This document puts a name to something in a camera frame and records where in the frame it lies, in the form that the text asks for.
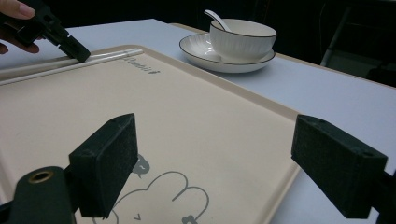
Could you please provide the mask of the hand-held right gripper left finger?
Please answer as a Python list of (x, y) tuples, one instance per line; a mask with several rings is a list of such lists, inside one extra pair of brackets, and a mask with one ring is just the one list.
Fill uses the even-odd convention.
[(83, 217), (108, 218), (138, 161), (134, 114), (107, 121), (69, 154)]

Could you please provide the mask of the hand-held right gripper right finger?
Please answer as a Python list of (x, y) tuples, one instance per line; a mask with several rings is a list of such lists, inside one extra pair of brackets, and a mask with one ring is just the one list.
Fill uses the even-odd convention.
[(388, 157), (330, 122), (296, 119), (291, 158), (346, 218), (389, 216)]

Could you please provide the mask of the white chopstick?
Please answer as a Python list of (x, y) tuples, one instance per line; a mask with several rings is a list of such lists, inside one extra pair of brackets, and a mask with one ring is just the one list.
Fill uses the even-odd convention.
[[(110, 62), (110, 61), (115, 61), (115, 60), (106, 60), (103, 63)], [(10, 83), (19, 82), (19, 81), (24, 81), (24, 80), (32, 79), (32, 78), (36, 78), (36, 77), (49, 76), (49, 75), (52, 75), (52, 74), (61, 73), (61, 72), (64, 72), (64, 71), (69, 71), (69, 70), (78, 69), (78, 68), (91, 66), (91, 65), (74, 65), (71, 68), (63, 67), (63, 68), (54, 69), (54, 70), (50, 70), (50, 71), (47, 71), (47, 72), (40, 72), (40, 73), (36, 73), (36, 74), (24, 76), (24, 77), (16, 77), (16, 78), (12, 78), (12, 79), (9, 79), (9, 80), (0, 81), (0, 86), (7, 85), (7, 84), (10, 84)]]
[(133, 56), (141, 52), (141, 49), (124, 49), (109, 53), (92, 55), (83, 63), (78, 62), (76, 59), (63, 59), (46, 63), (29, 64), (23, 65), (21, 67), (7, 68), (0, 70), (0, 81), (9, 80), (16, 77), (24, 77), (40, 72), (47, 72), (63, 67), (71, 68), (74, 65), (91, 65), (94, 63), (102, 63), (106, 60), (116, 60), (123, 57)]

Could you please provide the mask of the beige plastic tray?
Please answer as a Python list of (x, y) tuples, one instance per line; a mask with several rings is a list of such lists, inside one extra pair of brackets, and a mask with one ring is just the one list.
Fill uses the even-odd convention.
[(112, 214), (80, 224), (269, 224), (298, 171), (296, 112), (145, 48), (0, 86), (0, 202), (130, 113), (141, 162)]

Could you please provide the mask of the white plate with dark rim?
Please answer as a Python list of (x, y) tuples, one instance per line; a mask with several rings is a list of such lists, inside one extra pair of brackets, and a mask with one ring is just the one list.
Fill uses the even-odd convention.
[(213, 50), (209, 34), (188, 35), (179, 41), (188, 61), (206, 70), (220, 73), (249, 73), (264, 68), (276, 56), (271, 50), (254, 63), (227, 63)]

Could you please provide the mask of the white ceramic spoon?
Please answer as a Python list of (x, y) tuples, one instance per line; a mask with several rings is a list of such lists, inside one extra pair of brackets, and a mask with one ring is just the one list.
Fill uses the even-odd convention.
[(231, 29), (217, 13), (209, 9), (205, 9), (204, 13), (216, 21), (224, 31), (231, 32)]

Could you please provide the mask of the white ribbed bowl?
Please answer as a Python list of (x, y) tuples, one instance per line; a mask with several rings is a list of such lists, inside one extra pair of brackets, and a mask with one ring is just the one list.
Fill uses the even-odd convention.
[(276, 42), (276, 30), (264, 24), (238, 19), (223, 21), (230, 31), (223, 30), (217, 21), (212, 21), (209, 37), (214, 51), (226, 62), (257, 62), (272, 50)]

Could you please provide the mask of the black folding chair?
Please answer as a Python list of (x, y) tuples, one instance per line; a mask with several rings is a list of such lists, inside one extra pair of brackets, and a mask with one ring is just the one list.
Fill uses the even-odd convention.
[(332, 0), (343, 14), (321, 65), (396, 88), (396, 0)]

